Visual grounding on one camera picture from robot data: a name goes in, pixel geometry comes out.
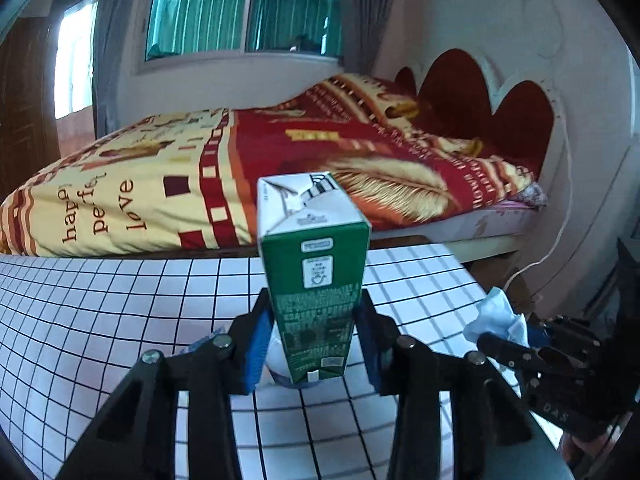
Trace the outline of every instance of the blanket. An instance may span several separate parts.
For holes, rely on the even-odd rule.
[[[256,243],[256,181],[330,171],[375,230],[459,215],[534,181],[391,82],[336,75],[268,108],[151,116],[47,166],[0,206],[1,251],[97,256]]]

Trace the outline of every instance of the window sill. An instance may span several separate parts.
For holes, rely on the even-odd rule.
[[[225,61],[225,60],[250,60],[250,59],[283,59],[289,58],[297,62],[313,62],[321,64],[333,64],[339,67],[339,59],[337,57],[321,56],[319,54],[307,54],[303,52],[281,52],[275,50],[263,50],[260,52],[242,52],[240,50],[225,50],[212,52],[197,52],[195,54],[182,54],[181,56],[169,56],[159,59],[151,59],[149,61],[140,62],[138,65],[137,75],[155,72],[158,70],[169,70],[172,68],[180,68],[188,64],[209,61]]]

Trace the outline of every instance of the carton top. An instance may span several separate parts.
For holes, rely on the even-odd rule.
[[[258,179],[258,239],[319,227],[366,222],[330,173],[297,173]]]

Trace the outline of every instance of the door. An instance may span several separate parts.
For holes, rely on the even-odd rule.
[[[19,18],[0,45],[0,202],[60,158],[53,88],[58,26]]]

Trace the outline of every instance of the table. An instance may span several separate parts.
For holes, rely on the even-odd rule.
[[[139,355],[171,355],[249,311],[258,258],[100,260],[0,255],[0,426],[40,480],[52,479]],[[463,356],[462,329],[485,294],[439,244],[369,251],[377,310],[434,351]],[[516,386],[511,372],[508,381]],[[176,475],[188,478],[188,396],[180,394]],[[396,401],[367,380],[357,335],[343,378],[232,399],[245,480],[384,480]],[[441,395],[442,477],[452,477]]]

